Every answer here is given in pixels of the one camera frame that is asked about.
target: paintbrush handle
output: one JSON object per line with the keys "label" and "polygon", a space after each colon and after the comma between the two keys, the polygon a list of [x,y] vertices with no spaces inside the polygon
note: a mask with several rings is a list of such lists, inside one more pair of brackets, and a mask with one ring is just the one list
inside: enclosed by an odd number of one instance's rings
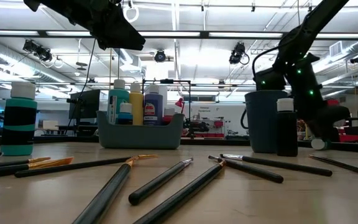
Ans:
{"label": "paintbrush handle", "polygon": [[86,206],[73,224],[99,223],[124,185],[130,171],[131,166],[123,164],[88,206]]}
{"label": "paintbrush handle", "polygon": [[348,165],[348,164],[345,164],[345,163],[342,163],[342,162],[338,162],[338,161],[335,161],[335,160],[332,160],[332,159],[328,159],[328,158],[325,158],[325,157],[318,157],[318,156],[313,156],[313,155],[309,155],[309,157],[312,158],[312,159],[316,159],[318,161],[321,161],[321,162],[326,162],[328,164],[332,164],[332,165],[342,167],[344,169],[347,169],[347,170],[350,170],[350,171],[358,173],[358,167],[354,167],[354,166],[351,166],[351,165]]}
{"label": "paintbrush handle", "polygon": [[21,165],[21,164],[28,164],[29,160],[23,160],[23,161],[13,161],[13,162],[0,162],[0,167],[4,167],[4,166],[16,166],[16,165]]}
{"label": "paintbrush handle", "polygon": [[234,169],[244,171],[246,173],[261,177],[263,179],[267,179],[279,184],[281,184],[284,181],[284,178],[282,176],[275,174],[273,172],[269,172],[267,170],[259,169],[253,166],[248,166],[230,159],[225,159],[225,161],[228,167],[232,167]]}
{"label": "paintbrush handle", "polygon": [[149,213],[138,219],[134,224],[155,224],[162,223],[169,215],[175,212],[186,203],[192,196],[197,194],[203,187],[210,183],[222,170],[222,166],[217,164],[201,174],[195,180],[190,182],[184,188],[172,195],[159,206],[155,207]]}
{"label": "paintbrush handle", "polygon": [[137,189],[135,192],[129,195],[129,202],[132,205],[138,205],[146,199],[149,195],[159,189],[163,184],[168,182],[172,177],[176,176],[180,171],[182,171],[186,165],[182,162],[177,163],[169,170],[160,174],[158,177],[151,180],[149,183],[143,185],[143,187]]}
{"label": "paintbrush handle", "polygon": [[68,164],[68,165],[62,165],[62,166],[56,166],[56,167],[24,170],[24,171],[15,173],[15,177],[30,177],[33,175],[50,174],[50,173],[66,171],[66,170],[74,170],[74,169],[82,169],[82,168],[87,168],[87,167],[116,164],[116,163],[120,163],[120,162],[125,162],[129,158],[131,158],[131,157],[120,157],[120,158],[114,158],[114,159],[105,159],[105,160],[101,160],[101,161],[82,162],[82,163],[77,163],[77,164]]}
{"label": "paintbrush handle", "polygon": [[256,158],[247,157],[247,156],[243,156],[242,160],[246,161],[246,162],[262,164],[262,165],[266,165],[266,166],[279,167],[279,168],[283,168],[283,169],[308,172],[310,174],[323,175],[326,177],[330,177],[333,175],[333,172],[331,170],[317,168],[317,167],[303,166],[303,165],[298,165],[298,164],[291,164],[291,163],[287,163],[287,162],[271,161],[268,159],[256,159]]}
{"label": "paintbrush handle", "polygon": [[5,175],[12,175],[15,172],[21,171],[21,170],[27,170],[29,168],[29,165],[27,164],[21,164],[21,165],[15,165],[15,166],[3,166],[0,167],[0,177]]}

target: gray plastic caddy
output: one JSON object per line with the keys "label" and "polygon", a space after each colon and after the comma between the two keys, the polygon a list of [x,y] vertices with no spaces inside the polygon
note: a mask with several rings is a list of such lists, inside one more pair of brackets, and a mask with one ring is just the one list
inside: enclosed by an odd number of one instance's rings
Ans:
{"label": "gray plastic caddy", "polygon": [[99,143],[113,149],[176,149],[180,145],[183,114],[173,115],[166,126],[109,124],[106,113],[97,111]]}

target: plastic bottle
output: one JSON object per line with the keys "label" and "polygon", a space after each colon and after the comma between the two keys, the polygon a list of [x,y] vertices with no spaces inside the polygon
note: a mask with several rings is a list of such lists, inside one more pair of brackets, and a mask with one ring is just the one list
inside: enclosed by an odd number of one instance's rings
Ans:
{"label": "plastic bottle", "polygon": [[131,93],[129,94],[129,103],[132,104],[132,115],[134,117],[133,125],[143,125],[143,94],[138,83],[131,84]]}
{"label": "plastic bottle", "polygon": [[175,114],[174,108],[165,108],[164,117],[162,118],[162,125],[168,125],[171,123],[172,116]]}
{"label": "plastic bottle", "polygon": [[296,113],[293,111],[291,98],[277,100],[277,155],[298,155]]}
{"label": "plastic bottle", "polygon": [[125,81],[116,79],[114,89],[109,91],[107,119],[110,124],[115,124],[119,114],[121,103],[129,101],[129,93],[125,90]]}
{"label": "plastic bottle", "polygon": [[6,100],[1,152],[4,156],[28,156],[34,143],[37,102],[35,85],[13,82],[11,99]]}
{"label": "plastic bottle", "polygon": [[162,123],[162,103],[163,97],[159,94],[160,87],[158,85],[150,85],[150,93],[144,96],[144,125],[161,125]]}
{"label": "plastic bottle", "polygon": [[116,124],[129,124],[132,125],[134,117],[132,115],[132,104],[130,103],[121,103],[119,105],[119,114],[117,117]]}

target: table surface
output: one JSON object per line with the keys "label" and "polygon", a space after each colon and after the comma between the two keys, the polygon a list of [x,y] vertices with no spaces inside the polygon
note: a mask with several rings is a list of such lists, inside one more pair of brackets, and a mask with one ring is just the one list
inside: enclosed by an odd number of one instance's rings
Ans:
{"label": "table surface", "polygon": [[[32,157],[52,159],[74,156],[74,162],[95,161],[135,154],[158,154],[158,159],[137,161],[103,223],[133,223],[194,178],[215,165],[207,156],[220,153],[331,169],[332,177],[253,166],[284,177],[276,184],[226,167],[209,185],[177,210],[165,223],[358,223],[358,174],[307,158],[329,157],[358,167],[358,153],[299,148],[298,157],[254,154],[244,146],[180,146],[177,150],[103,149],[97,143],[37,144]],[[128,195],[177,162],[193,157],[194,163],[138,206]],[[2,157],[14,161],[24,157]],[[0,223],[71,223],[89,204],[120,164],[71,170],[17,179],[0,177]]]}

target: dark gray cup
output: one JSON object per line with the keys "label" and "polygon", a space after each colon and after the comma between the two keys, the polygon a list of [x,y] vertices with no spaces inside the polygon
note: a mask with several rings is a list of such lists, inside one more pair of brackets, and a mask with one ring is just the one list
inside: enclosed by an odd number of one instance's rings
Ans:
{"label": "dark gray cup", "polygon": [[249,139],[254,152],[276,152],[277,100],[287,97],[287,92],[280,90],[260,90],[246,94]]}

